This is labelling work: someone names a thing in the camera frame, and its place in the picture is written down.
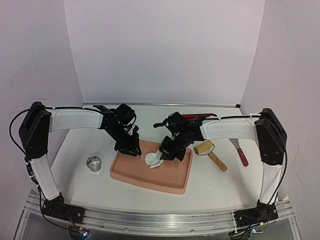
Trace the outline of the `round cut dough wrapper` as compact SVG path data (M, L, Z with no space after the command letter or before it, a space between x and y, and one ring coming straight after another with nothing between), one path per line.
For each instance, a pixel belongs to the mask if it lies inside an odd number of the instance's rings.
M145 155L145 163L149 166L156 165L160 162L160 156L155 152L150 152Z

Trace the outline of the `wooden rolling pin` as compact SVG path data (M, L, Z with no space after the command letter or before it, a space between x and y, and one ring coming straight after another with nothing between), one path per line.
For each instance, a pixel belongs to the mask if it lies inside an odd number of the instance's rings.
M217 157L214 153L214 149L215 145L210 140L205 140L201 144L195 146L193 151L198 156L208 156L222 172L226 172L228 169L227 166Z

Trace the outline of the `metal scraper red handle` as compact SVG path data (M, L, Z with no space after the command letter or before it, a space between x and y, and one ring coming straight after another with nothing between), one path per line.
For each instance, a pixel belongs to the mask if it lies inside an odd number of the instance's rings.
M239 143L239 140L237 138L230 138L229 139L230 142L234 145L234 147L236 148L237 150L237 153L240 157L240 160L241 160L241 163L244 167L248 167L249 166L249 162L242 150L242 148L240 147L240 143Z

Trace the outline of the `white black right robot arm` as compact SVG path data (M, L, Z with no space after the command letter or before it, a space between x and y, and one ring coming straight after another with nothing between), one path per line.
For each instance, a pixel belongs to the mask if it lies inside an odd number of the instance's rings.
M260 161L260 164L254 164L262 174L256 206L236 211L235 222L239 227L254 227L279 217L275 203L287 170L288 137L270 108L248 115L229 116L176 111L153 127L165 127L171 134L162 140L154 166L164 160L182 160L187 147L195 142L200 143L195 148L199 154L211 154L214 142L218 146L226 143L233 147L232 153L238 156L243 166L249 166L250 160Z

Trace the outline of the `white dough piece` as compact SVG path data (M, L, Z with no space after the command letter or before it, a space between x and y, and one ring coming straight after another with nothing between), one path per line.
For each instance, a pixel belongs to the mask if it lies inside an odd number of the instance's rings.
M150 168L150 169L157 168L157 167L159 167L163 162L164 162L164 160L161 160L161 159L160 159L158 164L149 165L149 168Z

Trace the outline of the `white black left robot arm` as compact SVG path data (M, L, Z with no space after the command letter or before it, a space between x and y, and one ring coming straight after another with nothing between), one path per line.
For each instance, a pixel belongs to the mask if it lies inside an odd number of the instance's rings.
M40 101L17 113L8 127L11 141L22 152L26 169L39 196L40 213L45 220L54 218L81 224L85 209L65 202L52 172L54 157L49 155L50 134L77 129L105 131L115 142L114 150L127 156L141 156L140 136L135 124L137 114L129 105L117 108L104 105L48 106Z

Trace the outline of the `pink plastic tray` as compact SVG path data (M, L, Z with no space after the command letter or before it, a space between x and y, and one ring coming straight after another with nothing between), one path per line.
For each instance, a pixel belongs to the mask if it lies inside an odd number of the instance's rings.
M183 161L165 160L160 166L150 169L145 162L145 157L149 153L156 152L159 147L159 143L141 140L141 156L130 156L118 152L110 167L110 177L145 189L183 195L189 181L193 151L188 148Z

